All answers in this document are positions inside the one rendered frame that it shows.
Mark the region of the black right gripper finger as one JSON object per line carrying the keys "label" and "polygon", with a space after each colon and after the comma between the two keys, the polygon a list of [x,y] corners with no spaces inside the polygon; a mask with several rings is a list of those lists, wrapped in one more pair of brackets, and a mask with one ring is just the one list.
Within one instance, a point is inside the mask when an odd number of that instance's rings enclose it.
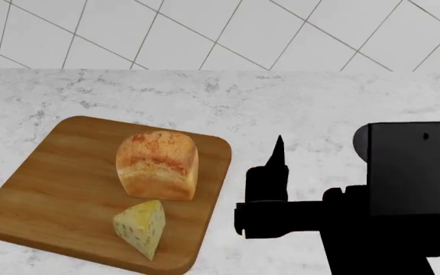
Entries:
{"label": "black right gripper finger", "polygon": [[284,142],[279,135],[267,163],[246,172],[245,202],[288,201],[288,176]]}

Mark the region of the blue cheese wedge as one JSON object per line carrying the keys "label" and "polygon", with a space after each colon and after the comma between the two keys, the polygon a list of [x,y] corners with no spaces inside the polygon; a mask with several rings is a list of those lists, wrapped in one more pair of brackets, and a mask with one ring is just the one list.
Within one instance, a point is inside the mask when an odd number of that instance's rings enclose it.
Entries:
{"label": "blue cheese wedge", "polygon": [[112,219],[116,235],[153,260],[166,225],[161,201],[151,200],[134,205]]}

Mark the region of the wooden cutting board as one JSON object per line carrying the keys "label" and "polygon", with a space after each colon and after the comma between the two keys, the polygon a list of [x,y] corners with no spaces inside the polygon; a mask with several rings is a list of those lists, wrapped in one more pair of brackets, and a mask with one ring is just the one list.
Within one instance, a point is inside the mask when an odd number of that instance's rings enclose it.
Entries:
{"label": "wooden cutting board", "polygon": [[163,201],[166,227],[148,260],[116,235],[112,219],[141,203],[121,186],[115,155],[147,125],[66,118],[0,188],[0,240],[147,275],[183,275],[196,261],[231,163],[220,137],[193,133],[199,177],[191,201]]}

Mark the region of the round crusty bread loaf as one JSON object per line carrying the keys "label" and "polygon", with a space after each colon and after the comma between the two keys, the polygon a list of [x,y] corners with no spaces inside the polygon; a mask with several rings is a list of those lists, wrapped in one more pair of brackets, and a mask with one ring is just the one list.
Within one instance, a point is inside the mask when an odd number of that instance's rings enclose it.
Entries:
{"label": "round crusty bread loaf", "polygon": [[119,146],[115,166],[129,196],[189,201],[199,173],[199,153],[193,139],[175,131],[133,134]]}

